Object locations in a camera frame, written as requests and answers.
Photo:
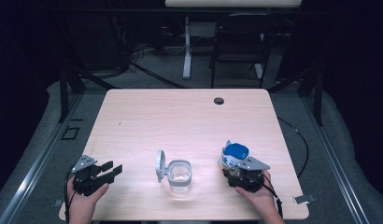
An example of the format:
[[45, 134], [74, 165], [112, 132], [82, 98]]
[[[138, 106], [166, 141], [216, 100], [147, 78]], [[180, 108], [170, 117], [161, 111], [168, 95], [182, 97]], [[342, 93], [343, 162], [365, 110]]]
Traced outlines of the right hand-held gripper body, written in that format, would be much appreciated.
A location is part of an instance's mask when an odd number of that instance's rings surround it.
[[223, 175], [228, 179], [230, 187], [240, 187], [249, 192], [258, 191], [264, 183], [263, 170], [270, 166], [253, 157], [245, 158], [235, 167], [223, 169]]

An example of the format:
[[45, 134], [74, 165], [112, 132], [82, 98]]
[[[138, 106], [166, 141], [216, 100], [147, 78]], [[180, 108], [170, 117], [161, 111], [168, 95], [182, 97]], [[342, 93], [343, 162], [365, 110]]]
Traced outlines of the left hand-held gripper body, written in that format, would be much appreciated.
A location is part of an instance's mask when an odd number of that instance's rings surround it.
[[114, 182], [115, 176], [112, 172], [102, 172], [103, 164], [97, 165], [96, 163], [97, 159], [82, 155], [71, 169], [71, 173], [74, 175], [74, 190], [78, 194], [90, 196], [104, 184]]

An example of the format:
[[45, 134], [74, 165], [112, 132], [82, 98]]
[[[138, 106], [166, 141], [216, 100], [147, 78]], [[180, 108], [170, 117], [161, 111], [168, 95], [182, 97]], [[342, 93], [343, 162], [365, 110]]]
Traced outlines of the white salt bag blue top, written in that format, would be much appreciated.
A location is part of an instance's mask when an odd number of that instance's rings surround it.
[[218, 166], [222, 170], [233, 173], [238, 164], [249, 156], [249, 149], [239, 143], [228, 140], [220, 153]]

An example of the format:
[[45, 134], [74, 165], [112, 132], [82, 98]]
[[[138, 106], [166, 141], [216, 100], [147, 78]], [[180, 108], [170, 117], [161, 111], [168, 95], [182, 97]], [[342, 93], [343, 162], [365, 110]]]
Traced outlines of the clear container with hinged lid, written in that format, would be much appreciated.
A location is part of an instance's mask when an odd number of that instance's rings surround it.
[[163, 150], [157, 151], [155, 173], [159, 183], [166, 177], [169, 188], [174, 193], [188, 193], [192, 189], [192, 166], [185, 160], [166, 163]]

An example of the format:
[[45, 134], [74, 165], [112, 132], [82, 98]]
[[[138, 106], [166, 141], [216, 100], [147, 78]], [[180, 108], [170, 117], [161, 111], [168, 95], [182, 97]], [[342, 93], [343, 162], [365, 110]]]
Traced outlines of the person's left hand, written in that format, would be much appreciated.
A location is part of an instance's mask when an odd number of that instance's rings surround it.
[[90, 196], [80, 195], [74, 190], [73, 179], [69, 179], [67, 181], [67, 193], [70, 217], [92, 217], [96, 204], [108, 189], [109, 185], [104, 184]]

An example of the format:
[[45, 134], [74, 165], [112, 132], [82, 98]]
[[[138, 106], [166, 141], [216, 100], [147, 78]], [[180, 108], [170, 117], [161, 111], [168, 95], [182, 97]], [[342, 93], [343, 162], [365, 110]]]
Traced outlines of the person's right hand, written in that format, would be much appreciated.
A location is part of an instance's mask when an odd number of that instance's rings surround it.
[[249, 192], [240, 187], [236, 187], [235, 191], [252, 203], [263, 219], [274, 217], [278, 214], [274, 195], [269, 189], [261, 188], [256, 192]]

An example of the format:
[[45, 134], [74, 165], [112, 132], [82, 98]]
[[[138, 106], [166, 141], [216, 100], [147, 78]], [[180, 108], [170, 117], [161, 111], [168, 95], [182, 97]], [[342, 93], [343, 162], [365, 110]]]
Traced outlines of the floor socket plate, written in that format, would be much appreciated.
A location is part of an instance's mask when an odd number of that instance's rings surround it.
[[78, 136], [80, 128], [67, 126], [61, 139], [62, 140], [75, 140]]

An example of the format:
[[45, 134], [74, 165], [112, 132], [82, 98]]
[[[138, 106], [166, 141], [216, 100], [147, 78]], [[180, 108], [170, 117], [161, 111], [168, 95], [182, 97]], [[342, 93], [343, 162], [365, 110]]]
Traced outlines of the gray tape piece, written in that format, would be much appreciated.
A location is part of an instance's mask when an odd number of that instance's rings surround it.
[[297, 197], [293, 197], [293, 201], [297, 204], [309, 204], [311, 202], [314, 202], [316, 200], [316, 197], [313, 194], [305, 194]]

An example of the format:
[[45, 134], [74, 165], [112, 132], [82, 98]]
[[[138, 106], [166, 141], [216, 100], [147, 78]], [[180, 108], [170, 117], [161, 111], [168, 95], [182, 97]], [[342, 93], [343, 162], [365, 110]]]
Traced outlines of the black metal stand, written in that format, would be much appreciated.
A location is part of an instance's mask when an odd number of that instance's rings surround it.
[[60, 74], [60, 99], [61, 99], [61, 116], [59, 121], [63, 122], [69, 114], [68, 88], [71, 88], [75, 94], [83, 94], [86, 87], [81, 78], [86, 77], [93, 83], [101, 86], [106, 90], [114, 89], [114, 86], [105, 82], [103, 79], [96, 77], [86, 69], [76, 65], [67, 65]]
[[268, 89], [270, 93], [274, 93], [289, 86], [294, 81], [301, 79], [302, 83], [298, 89], [300, 97], [308, 97], [312, 91], [314, 92], [313, 116], [319, 126], [322, 126], [321, 109], [323, 95], [323, 74], [316, 67], [308, 68], [292, 77], [286, 78], [284, 81], [276, 84]]

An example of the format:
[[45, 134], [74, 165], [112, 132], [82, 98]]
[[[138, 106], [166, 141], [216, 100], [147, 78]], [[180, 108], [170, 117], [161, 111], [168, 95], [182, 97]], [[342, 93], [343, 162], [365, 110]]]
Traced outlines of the black folding chair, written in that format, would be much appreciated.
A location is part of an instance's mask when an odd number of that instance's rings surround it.
[[262, 69], [259, 87], [262, 87], [274, 39], [281, 28], [281, 20], [274, 14], [231, 13], [215, 26], [213, 49], [209, 68], [210, 87], [213, 88], [217, 63], [259, 64]]

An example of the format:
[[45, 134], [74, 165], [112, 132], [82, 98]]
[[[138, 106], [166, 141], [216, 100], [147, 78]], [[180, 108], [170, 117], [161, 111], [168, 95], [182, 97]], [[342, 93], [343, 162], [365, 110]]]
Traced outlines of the white standing desk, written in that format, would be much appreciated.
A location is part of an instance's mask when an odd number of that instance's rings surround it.
[[[176, 8], [297, 8], [302, 0], [165, 0], [166, 7]], [[190, 39], [190, 21], [189, 17], [185, 20], [185, 61], [183, 78], [191, 77], [191, 39]]]

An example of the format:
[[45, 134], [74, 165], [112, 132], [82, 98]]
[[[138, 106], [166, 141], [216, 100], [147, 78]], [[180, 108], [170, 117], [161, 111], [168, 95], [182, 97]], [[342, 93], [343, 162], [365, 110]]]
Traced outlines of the aluminium floor rail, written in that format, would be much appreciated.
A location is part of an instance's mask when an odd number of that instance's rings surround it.
[[62, 122], [60, 100], [51, 96], [35, 132], [14, 171], [0, 190], [0, 224], [15, 221], [53, 154], [54, 146], [66, 123], [78, 108], [83, 96], [71, 97], [68, 113]]
[[340, 189], [343, 198], [348, 206], [348, 210], [352, 215], [355, 224], [371, 224], [367, 215], [365, 214], [359, 198], [357, 197], [354, 188], [351, 186], [348, 177], [343, 169], [343, 166], [338, 159], [333, 144], [330, 141], [328, 134], [323, 126], [320, 126], [316, 121], [313, 113], [313, 104], [309, 98], [301, 98], [301, 102], [304, 105], [306, 113], [310, 122], [313, 124], [314, 129], [318, 133], [319, 139], [323, 144], [323, 153], [326, 161], [333, 173], [336, 184]]

